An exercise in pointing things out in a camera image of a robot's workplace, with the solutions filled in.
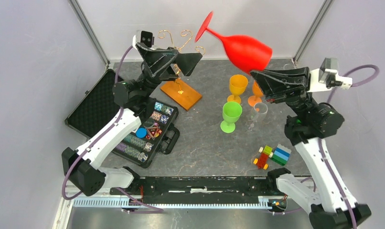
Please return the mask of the orange wine glass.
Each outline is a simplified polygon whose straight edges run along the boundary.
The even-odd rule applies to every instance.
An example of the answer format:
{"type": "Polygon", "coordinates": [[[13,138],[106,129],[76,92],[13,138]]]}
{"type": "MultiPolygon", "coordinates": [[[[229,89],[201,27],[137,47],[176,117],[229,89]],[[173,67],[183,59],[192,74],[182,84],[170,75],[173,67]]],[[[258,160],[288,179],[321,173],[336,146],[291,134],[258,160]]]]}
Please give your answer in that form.
{"type": "Polygon", "coordinates": [[[253,107],[255,104],[262,102],[263,92],[260,89],[258,83],[256,81],[253,82],[252,85],[253,95],[250,96],[247,100],[248,104],[253,107]]]}

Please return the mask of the yellow wine glass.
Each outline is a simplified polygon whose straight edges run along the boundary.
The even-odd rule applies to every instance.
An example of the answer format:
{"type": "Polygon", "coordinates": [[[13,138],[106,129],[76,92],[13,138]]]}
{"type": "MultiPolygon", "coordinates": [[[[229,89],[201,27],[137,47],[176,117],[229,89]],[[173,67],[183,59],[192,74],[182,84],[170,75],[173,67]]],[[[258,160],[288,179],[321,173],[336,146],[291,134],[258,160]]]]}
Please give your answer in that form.
{"type": "Polygon", "coordinates": [[[241,74],[231,76],[229,80],[229,90],[231,95],[228,96],[227,102],[241,103],[241,97],[248,85],[248,79],[241,74]]]}

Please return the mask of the red wine glass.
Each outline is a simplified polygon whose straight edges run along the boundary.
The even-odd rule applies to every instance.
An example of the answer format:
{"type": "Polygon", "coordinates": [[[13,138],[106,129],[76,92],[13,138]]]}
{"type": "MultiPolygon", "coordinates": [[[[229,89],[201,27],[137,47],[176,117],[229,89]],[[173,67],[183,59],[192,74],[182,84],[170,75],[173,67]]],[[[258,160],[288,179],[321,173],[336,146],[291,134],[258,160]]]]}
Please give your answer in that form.
{"type": "Polygon", "coordinates": [[[198,42],[205,32],[216,37],[222,44],[229,61],[245,73],[252,70],[262,71],[271,60],[273,50],[261,41],[247,35],[223,36],[211,28],[209,23],[213,12],[209,12],[201,27],[199,28],[194,41],[198,42]]]}

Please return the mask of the green wine glass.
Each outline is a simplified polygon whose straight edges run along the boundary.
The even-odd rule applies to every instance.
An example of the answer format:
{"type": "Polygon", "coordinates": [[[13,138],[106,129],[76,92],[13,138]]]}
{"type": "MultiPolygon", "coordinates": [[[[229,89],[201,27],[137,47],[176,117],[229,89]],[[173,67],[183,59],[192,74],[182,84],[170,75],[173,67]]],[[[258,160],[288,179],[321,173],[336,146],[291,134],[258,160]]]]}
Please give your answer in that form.
{"type": "Polygon", "coordinates": [[[227,102],[224,104],[222,110],[223,121],[220,124],[220,128],[224,133],[235,131],[235,123],[239,120],[242,111],[242,106],[237,102],[227,102]]]}

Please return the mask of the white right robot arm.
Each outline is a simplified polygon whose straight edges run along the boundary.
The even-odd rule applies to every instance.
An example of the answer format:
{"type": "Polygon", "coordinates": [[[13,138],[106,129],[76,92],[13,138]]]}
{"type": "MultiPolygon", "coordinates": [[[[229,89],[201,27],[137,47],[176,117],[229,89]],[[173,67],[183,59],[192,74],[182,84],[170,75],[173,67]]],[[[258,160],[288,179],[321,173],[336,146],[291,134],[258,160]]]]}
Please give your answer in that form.
{"type": "Polygon", "coordinates": [[[295,116],[288,116],[286,137],[295,147],[318,189],[312,192],[287,169],[268,173],[266,189],[272,195],[280,192],[291,197],[309,216],[315,229],[354,229],[371,216],[367,204],[351,194],[336,169],[325,139],[337,133],[344,117],[329,103],[318,103],[314,92],[349,89],[349,75],[340,76],[332,67],[315,70],[252,70],[251,76],[269,103],[285,103],[295,116]]]}

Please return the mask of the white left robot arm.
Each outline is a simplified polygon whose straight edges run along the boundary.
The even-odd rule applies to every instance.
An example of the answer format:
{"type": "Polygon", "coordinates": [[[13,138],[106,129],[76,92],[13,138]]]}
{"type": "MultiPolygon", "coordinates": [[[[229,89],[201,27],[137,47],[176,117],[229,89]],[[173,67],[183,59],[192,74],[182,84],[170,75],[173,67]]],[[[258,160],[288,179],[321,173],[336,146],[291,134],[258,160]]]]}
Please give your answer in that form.
{"type": "Polygon", "coordinates": [[[156,99],[150,95],[165,81],[175,81],[182,73],[190,76],[202,59],[201,52],[181,53],[176,48],[153,49],[138,42],[133,45],[142,57],[141,74],[137,79],[118,81],[112,87],[114,103],[119,111],[86,143],[77,149],[62,152],[64,181],[62,197],[72,200],[80,194],[92,196],[104,182],[120,169],[108,174],[99,170],[112,150],[131,132],[146,122],[154,111],[156,99]]]}

